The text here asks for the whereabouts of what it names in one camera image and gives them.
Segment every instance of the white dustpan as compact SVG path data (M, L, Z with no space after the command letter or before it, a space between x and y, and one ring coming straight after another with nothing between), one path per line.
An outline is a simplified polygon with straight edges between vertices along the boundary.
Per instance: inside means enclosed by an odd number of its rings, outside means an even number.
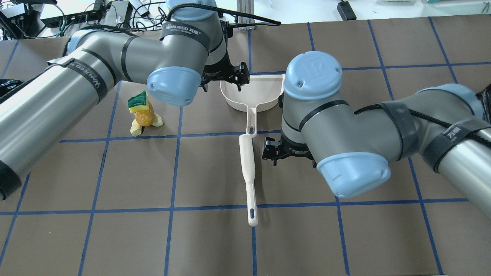
M240 111L247 112L245 134L239 136L242 174L247 193L247 214L250 226L257 225L256 194L254 191L254 152L252 139L257 135L257 113L273 108L283 93L285 75L250 76L250 83L238 91L235 84L220 82L221 93L227 103Z

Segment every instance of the light blue cap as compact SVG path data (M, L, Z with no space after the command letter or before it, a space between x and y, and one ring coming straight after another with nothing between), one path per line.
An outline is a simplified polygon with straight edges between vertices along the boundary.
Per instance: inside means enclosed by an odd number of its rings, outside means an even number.
M341 87L341 65L331 55L313 51L296 56L286 68L285 92L303 101L317 101Z
M350 198L378 187L390 177L389 162L371 152L333 155L317 164L332 193Z
M167 8L171 10L173 7L186 3L203 4L216 7L215 0L167 0ZM172 14L172 19L179 21L198 21L210 17L214 11L200 8L180 8Z
M483 104L477 99L474 91L472 91L472 89L467 86L463 86L462 84L457 83L448 83L437 87L425 88L421 91L418 91L417 93L426 90L443 90L450 92L461 98L470 107L472 113L474 113L476 117L482 119L484 116Z
M71 54L75 49L79 46L79 42L82 40L82 38L86 35L88 35L91 32L95 31L104 31L101 29L83 29L83 30L78 30L73 33L72 38L70 38L70 41L68 41L68 46L66 48L66 53Z
M162 102L174 106L187 106L192 102L201 75L181 66L169 66L153 71L147 79L147 92Z

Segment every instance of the toy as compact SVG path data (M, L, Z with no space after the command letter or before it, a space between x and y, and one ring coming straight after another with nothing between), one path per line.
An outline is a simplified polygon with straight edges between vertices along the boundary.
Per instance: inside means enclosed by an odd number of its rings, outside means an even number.
M145 127L159 127L164 125L162 118L154 112L145 90L128 100L128 108L135 115L130 129L131 135L134 137L141 135Z

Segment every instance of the gray robotic arm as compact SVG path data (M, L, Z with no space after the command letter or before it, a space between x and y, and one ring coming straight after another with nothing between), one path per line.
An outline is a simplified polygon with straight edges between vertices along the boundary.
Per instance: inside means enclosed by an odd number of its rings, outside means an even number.
M419 153L491 218L491 125L474 92L446 84L353 113L341 75L326 53L290 62L281 139L266 138L263 159L307 157L336 196L349 198L389 179L389 162Z
M209 81L239 88L249 82L244 62L230 64L231 28L216 11L183 7L190 2L216 7L214 0L168 0L173 21L163 24L160 41L80 30L68 56L0 100L0 199L19 188L20 177L121 80L146 83L147 92L177 106L190 104Z

